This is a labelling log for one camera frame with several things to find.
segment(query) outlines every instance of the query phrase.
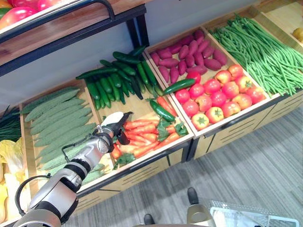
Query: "carrot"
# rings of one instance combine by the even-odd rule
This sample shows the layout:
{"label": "carrot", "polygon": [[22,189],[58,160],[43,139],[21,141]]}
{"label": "carrot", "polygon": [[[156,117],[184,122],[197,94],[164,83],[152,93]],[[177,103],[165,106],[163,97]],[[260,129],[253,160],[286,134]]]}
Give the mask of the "carrot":
{"label": "carrot", "polygon": [[134,151],[134,156],[135,158],[139,158],[145,154],[147,154],[148,152],[154,150],[154,148],[159,144],[158,141],[151,143],[150,145],[144,146],[144,147],[140,147],[137,150]]}
{"label": "carrot", "polygon": [[145,146],[146,143],[136,140],[129,140],[129,145],[135,145],[135,146]]}
{"label": "carrot", "polygon": [[114,150],[112,151],[112,156],[114,159],[118,159],[122,155],[122,152],[118,148],[118,146],[114,143]]}
{"label": "carrot", "polygon": [[158,125],[158,123],[159,123],[158,120],[136,120],[136,121],[133,121],[133,122],[126,122],[125,125],[124,125],[124,128],[126,130],[129,130],[129,129],[135,129],[137,127],[142,127],[142,126],[145,126],[145,125],[148,125],[148,124]]}
{"label": "carrot", "polygon": [[157,98],[157,102],[162,106],[165,110],[167,110],[171,115],[177,117],[176,111],[166,102],[165,98],[159,96]]}
{"label": "carrot", "polygon": [[178,133],[174,132],[173,134],[169,135],[165,140],[163,140],[158,146],[155,147],[156,149],[159,149],[161,147],[164,147],[165,145],[179,139],[180,136],[178,135]]}
{"label": "carrot", "polygon": [[154,133],[145,133],[141,135],[143,138],[147,139],[150,142],[155,142],[157,140],[157,135]]}
{"label": "carrot", "polygon": [[156,125],[154,125],[154,124],[148,124],[148,125],[145,125],[145,126],[142,126],[142,127],[138,127],[138,128],[132,129],[132,130],[128,131],[128,133],[135,134],[135,135],[141,135],[143,133],[154,132],[155,129],[156,129]]}
{"label": "carrot", "polygon": [[170,125],[166,128],[166,131],[169,133],[169,134],[172,134],[174,132],[176,132],[176,129],[175,129],[175,126],[173,125]]}

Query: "red tomato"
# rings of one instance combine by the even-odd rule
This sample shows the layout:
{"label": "red tomato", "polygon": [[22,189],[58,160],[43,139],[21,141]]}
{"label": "red tomato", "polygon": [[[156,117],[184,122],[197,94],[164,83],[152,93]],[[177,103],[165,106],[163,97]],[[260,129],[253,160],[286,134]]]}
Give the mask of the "red tomato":
{"label": "red tomato", "polygon": [[40,12],[40,11],[42,11],[44,9],[47,9],[51,6],[54,6],[57,3],[62,2],[62,1],[64,1],[64,0],[39,0],[38,3],[37,3],[38,4],[38,11]]}
{"label": "red tomato", "polygon": [[197,130],[202,130],[202,129],[206,128],[209,125],[209,119],[203,113],[197,113],[197,114],[195,114],[192,117],[191,122],[193,123],[194,127]]}
{"label": "red tomato", "polygon": [[251,97],[246,94],[239,94],[233,98],[232,101],[239,104],[241,110],[244,110],[252,105]]}
{"label": "red tomato", "polygon": [[239,94],[239,87],[234,81],[227,82],[223,85],[222,92],[226,95],[228,99],[234,98]]}
{"label": "red tomato", "polygon": [[221,86],[223,86],[223,84],[231,81],[232,75],[227,70],[221,70],[217,72],[214,78],[220,82]]}
{"label": "red tomato", "polygon": [[238,77],[235,80],[236,84],[239,87],[240,93],[245,93],[248,89],[252,87],[252,81],[249,77]]}
{"label": "red tomato", "polygon": [[38,0],[12,0],[14,7],[28,6],[38,10]]}
{"label": "red tomato", "polygon": [[252,88],[248,89],[246,94],[251,97],[253,104],[261,102],[263,99],[266,99],[266,97],[264,95],[264,91],[260,87],[252,87]]}
{"label": "red tomato", "polygon": [[190,98],[189,92],[186,89],[177,91],[175,96],[181,104],[185,103]]}
{"label": "red tomato", "polygon": [[203,84],[203,86],[204,86],[205,93],[207,93],[208,95],[211,95],[212,93],[220,91],[220,89],[221,89],[221,85],[220,85],[219,81],[215,80],[215,79],[208,80],[207,82],[205,82]]}
{"label": "red tomato", "polygon": [[12,25],[30,15],[35,14],[37,11],[30,7],[16,7],[7,12],[0,20],[0,29]]}
{"label": "red tomato", "polygon": [[205,112],[212,107],[212,100],[207,95],[202,95],[195,100],[199,105],[199,110]]}
{"label": "red tomato", "polygon": [[227,102],[222,106],[224,117],[229,117],[241,111],[239,104],[235,102]]}
{"label": "red tomato", "polygon": [[199,72],[189,72],[186,79],[195,79],[195,84],[199,84],[201,80],[201,75]]}
{"label": "red tomato", "polygon": [[212,123],[212,124],[215,124],[215,123],[217,123],[219,121],[222,121],[224,119],[223,111],[219,107],[212,107],[212,108],[210,108],[206,112],[205,115],[208,117],[209,122]]}
{"label": "red tomato", "polygon": [[192,98],[192,99],[198,98],[203,93],[204,93],[204,88],[203,88],[202,84],[194,84],[189,89],[190,98]]}
{"label": "red tomato", "polygon": [[226,95],[222,91],[217,91],[210,96],[212,106],[221,107],[227,100]]}
{"label": "red tomato", "polygon": [[232,74],[232,81],[243,76],[243,68],[240,65],[231,65],[228,71]]}
{"label": "red tomato", "polygon": [[189,117],[195,115],[199,110],[198,104],[196,102],[192,101],[192,100],[188,100],[186,103],[184,103],[182,105],[182,107],[183,107],[185,113]]}

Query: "black shoe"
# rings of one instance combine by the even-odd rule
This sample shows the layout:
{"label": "black shoe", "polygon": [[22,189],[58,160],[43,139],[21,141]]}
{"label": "black shoe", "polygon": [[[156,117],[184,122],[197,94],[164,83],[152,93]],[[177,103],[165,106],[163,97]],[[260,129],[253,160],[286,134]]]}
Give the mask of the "black shoe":
{"label": "black shoe", "polygon": [[150,214],[145,214],[144,215],[144,224],[147,225],[147,226],[155,224],[155,222],[152,218],[152,215],[150,215]]}
{"label": "black shoe", "polygon": [[188,196],[188,200],[189,200],[190,205],[199,203],[197,192],[195,191],[194,188],[189,188],[187,190],[187,196]]}

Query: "display shelf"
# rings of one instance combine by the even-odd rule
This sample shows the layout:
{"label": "display shelf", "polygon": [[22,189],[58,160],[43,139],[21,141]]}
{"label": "display shelf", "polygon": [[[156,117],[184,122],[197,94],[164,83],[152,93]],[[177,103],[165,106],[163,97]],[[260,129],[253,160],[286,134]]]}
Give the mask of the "display shelf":
{"label": "display shelf", "polygon": [[143,5],[146,2],[149,1],[69,1],[0,30],[0,76],[123,22],[127,23],[133,45],[138,46],[134,18],[141,43],[149,45]]}

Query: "purple sweet potato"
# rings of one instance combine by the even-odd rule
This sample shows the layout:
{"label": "purple sweet potato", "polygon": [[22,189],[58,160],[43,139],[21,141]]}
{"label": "purple sweet potato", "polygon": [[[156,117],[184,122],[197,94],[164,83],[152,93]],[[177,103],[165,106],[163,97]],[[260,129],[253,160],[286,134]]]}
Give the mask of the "purple sweet potato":
{"label": "purple sweet potato", "polygon": [[169,70],[165,66],[160,65],[159,66],[159,71],[162,74],[165,81],[168,83],[169,82]]}
{"label": "purple sweet potato", "polygon": [[196,40],[190,42],[188,46],[188,55],[193,55],[198,50],[198,43]]}
{"label": "purple sweet potato", "polygon": [[162,50],[157,50],[157,54],[161,59],[167,59],[167,58],[172,58],[172,54],[169,51],[168,48],[162,49]]}
{"label": "purple sweet potato", "polygon": [[202,53],[196,52],[194,53],[195,64],[196,65],[204,65]]}
{"label": "purple sweet potato", "polygon": [[214,53],[213,53],[213,59],[216,59],[218,62],[220,62],[220,64],[226,65],[227,63],[227,57],[226,55],[220,51],[219,49],[215,49]]}
{"label": "purple sweet potato", "polygon": [[185,60],[181,60],[178,64],[178,71],[179,71],[179,75],[182,76],[185,72],[186,72],[186,62]]}
{"label": "purple sweet potato", "polygon": [[199,46],[198,46],[198,52],[202,52],[206,47],[208,47],[210,44],[210,41],[205,39]]}
{"label": "purple sweet potato", "polygon": [[181,50],[181,48],[182,48],[182,45],[180,43],[176,43],[176,44],[169,46],[169,51],[172,54],[176,54]]}
{"label": "purple sweet potato", "polygon": [[188,55],[189,49],[187,45],[182,46],[179,52],[179,59],[184,59]]}
{"label": "purple sweet potato", "polygon": [[207,72],[207,68],[204,65],[195,66],[195,67],[192,67],[192,68],[187,68],[186,72],[187,73],[190,73],[190,72],[199,72],[200,75],[203,75],[203,74],[205,74]]}
{"label": "purple sweet potato", "polygon": [[194,56],[193,55],[187,55],[186,57],[185,57],[185,62],[186,62],[186,65],[187,65],[187,67],[193,67],[194,66],[194,64],[195,64],[195,58],[194,58]]}
{"label": "purple sweet potato", "polygon": [[163,59],[159,62],[159,65],[163,65],[166,68],[170,69],[172,67],[177,66],[179,63],[179,61],[177,59],[174,58],[167,58],[167,59]]}
{"label": "purple sweet potato", "polygon": [[202,55],[203,55],[203,58],[208,58],[208,57],[212,56],[213,53],[214,53],[214,47],[208,46],[203,50]]}
{"label": "purple sweet potato", "polygon": [[181,45],[189,45],[191,41],[194,40],[194,37],[193,35],[188,35],[188,36],[185,36],[184,38],[182,38],[179,43]]}
{"label": "purple sweet potato", "polygon": [[217,71],[221,68],[221,63],[216,59],[204,59],[204,65],[213,71]]}
{"label": "purple sweet potato", "polygon": [[170,82],[176,83],[179,78],[179,71],[178,71],[177,67],[172,67],[170,69],[169,75],[170,75]]}
{"label": "purple sweet potato", "polygon": [[151,58],[153,59],[154,63],[156,64],[156,66],[159,65],[159,61],[160,61],[160,57],[156,52],[152,52],[151,53]]}

